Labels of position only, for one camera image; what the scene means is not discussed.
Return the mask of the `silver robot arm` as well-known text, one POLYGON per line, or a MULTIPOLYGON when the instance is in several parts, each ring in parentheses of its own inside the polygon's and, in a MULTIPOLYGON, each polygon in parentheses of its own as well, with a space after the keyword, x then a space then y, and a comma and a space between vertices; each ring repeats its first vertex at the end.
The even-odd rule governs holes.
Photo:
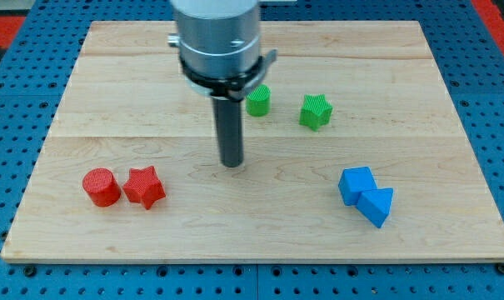
POLYGON ((277 59, 261 51, 258 0, 172 0, 182 71, 213 98, 240 102, 256 89, 277 59))

